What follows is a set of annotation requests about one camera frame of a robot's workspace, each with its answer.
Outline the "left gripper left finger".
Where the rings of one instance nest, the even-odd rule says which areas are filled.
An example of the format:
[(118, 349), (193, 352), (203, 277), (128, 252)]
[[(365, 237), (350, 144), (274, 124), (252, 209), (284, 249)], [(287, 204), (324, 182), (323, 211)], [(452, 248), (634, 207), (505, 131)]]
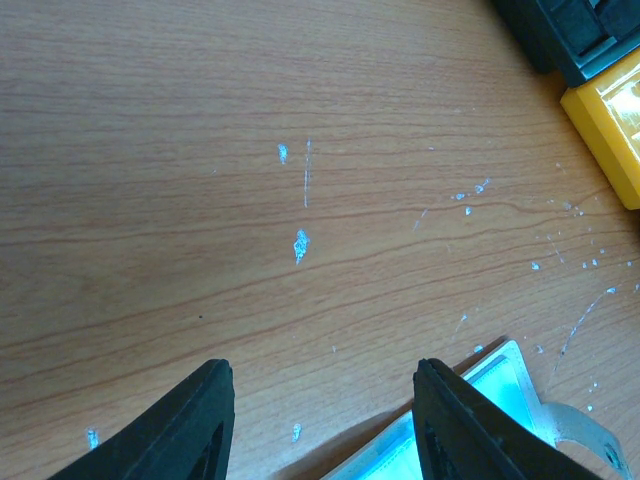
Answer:
[(202, 364), (133, 422), (54, 479), (224, 479), (234, 428), (233, 372)]

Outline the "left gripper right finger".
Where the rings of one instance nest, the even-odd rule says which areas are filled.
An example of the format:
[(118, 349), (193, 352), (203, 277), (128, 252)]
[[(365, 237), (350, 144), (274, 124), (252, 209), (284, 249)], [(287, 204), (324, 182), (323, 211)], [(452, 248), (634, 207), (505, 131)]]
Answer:
[(538, 437), (439, 359), (420, 360), (413, 382), (425, 479), (597, 479), (556, 448), (563, 442), (610, 461), (610, 432), (569, 405), (540, 406)]

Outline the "beige card holder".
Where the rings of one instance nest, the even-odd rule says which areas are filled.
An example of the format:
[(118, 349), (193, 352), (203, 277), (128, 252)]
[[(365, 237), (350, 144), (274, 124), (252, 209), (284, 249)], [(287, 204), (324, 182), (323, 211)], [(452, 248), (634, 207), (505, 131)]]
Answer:
[(506, 340), (457, 373), (419, 362), (409, 412), (327, 473), (329, 479), (593, 479), (558, 448), (570, 442), (621, 478), (633, 474), (617, 437), (584, 412), (544, 403), (519, 345)]

